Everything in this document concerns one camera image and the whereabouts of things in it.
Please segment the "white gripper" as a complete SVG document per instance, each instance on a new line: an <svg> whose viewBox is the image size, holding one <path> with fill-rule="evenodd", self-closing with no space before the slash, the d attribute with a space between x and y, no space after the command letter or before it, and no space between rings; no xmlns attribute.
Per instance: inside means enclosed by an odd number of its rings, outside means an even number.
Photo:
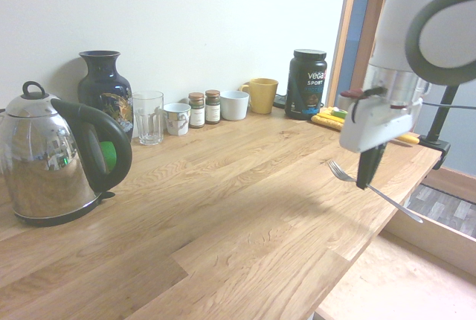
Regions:
<svg viewBox="0 0 476 320"><path fill-rule="evenodd" d="M386 142L410 132L423 99L404 109L392 109L383 97L372 96L350 106L340 133L340 145L361 153L356 185L364 190L376 174Z"/></svg>

